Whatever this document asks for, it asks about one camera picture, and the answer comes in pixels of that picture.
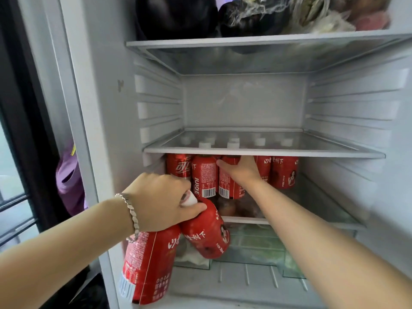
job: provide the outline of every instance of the purple clothing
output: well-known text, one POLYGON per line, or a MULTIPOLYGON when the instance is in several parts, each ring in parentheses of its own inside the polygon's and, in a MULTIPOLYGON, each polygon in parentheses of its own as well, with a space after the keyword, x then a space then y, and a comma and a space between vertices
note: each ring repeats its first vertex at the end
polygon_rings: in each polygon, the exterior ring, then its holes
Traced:
POLYGON ((72 216, 87 208, 85 189, 80 174, 77 154, 73 156, 72 148, 64 151, 56 170, 57 189, 64 206, 72 216))

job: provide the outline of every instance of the barcode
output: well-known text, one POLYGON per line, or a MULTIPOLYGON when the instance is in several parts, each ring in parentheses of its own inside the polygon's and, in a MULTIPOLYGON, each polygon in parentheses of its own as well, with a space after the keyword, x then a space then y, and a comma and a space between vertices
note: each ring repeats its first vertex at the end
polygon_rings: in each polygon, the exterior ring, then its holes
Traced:
POLYGON ((224 198, 229 198, 230 197, 229 190, 228 189, 223 189, 221 187, 219 187, 219 195, 221 197, 224 197, 224 198))
POLYGON ((136 285, 134 285, 133 283, 130 283, 124 277, 124 274, 121 274, 120 282, 119 282, 119 293, 123 298, 126 298, 130 303, 133 300, 133 295, 134 295, 134 289, 135 288, 136 288, 136 285))
POLYGON ((216 195, 216 188, 212 188, 212 189, 203 189, 202 190, 202 197, 204 198, 208 198, 208 197, 212 197, 216 195))

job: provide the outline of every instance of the forearm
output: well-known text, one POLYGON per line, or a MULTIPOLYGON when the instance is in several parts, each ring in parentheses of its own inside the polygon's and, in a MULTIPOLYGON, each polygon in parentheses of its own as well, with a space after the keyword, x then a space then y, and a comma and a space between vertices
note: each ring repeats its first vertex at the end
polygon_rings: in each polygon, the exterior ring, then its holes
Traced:
POLYGON ((263 181, 246 190, 330 308, 412 308, 412 282, 263 181))
POLYGON ((8 249, 0 254, 0 307, 39 308, 91 261, 133 233, 126 204, 114 198, 8 249))

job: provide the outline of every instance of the refrigerator shelf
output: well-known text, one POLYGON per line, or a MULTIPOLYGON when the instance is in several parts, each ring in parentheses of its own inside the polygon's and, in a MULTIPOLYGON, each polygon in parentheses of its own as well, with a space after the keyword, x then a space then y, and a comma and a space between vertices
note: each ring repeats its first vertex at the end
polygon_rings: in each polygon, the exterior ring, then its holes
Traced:
POLYGON ((248 128, 186 129, 147 146, 145 153, 298 156, 335 158, 385 158, 385 154, 365 147, 331 140, 300 129, 248 128), (256 147, 255 138, 265 138, 265 146, 256 147), (199 148, 200 141, 215 140, 211 148, 199 148), (230 139, 239 138, 239 149, 228 149, 230 139))
POLYGON ((180 75, 316 72, 412 37, 393 30, 129 41, 126 47, 180 75))
MULTIPOLYGON (((342 230, 359 231, 366 227, 352 217, 333 198, 302 173, 298 174, 296 185, 291 189, 279 190, 287 197, 316 214, 334 227, 342 230)), ((263 218, 222 217, 226 223, 262 224, 269 222, 263 218)))

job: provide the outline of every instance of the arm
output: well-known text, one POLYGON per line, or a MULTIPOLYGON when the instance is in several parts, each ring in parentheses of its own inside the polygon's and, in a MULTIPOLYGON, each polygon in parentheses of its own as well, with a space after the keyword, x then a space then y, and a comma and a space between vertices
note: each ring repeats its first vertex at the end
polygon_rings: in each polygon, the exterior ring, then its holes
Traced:
POLYGON ((257 202, 329 308, 412 308, 408 277, 262 181, 252 156, 218 165, 257 202))
MULTIPOLYGON (((140 230, 160 231, 205 209, 204 204, 179 206, 188 189, 189 181, 144 173, 124 192, 131 196, 140 230)), ((133 233, 127 205, 116 197, 8 249, 0 254, 0 308, 39 308, 91 261, 133 233)))

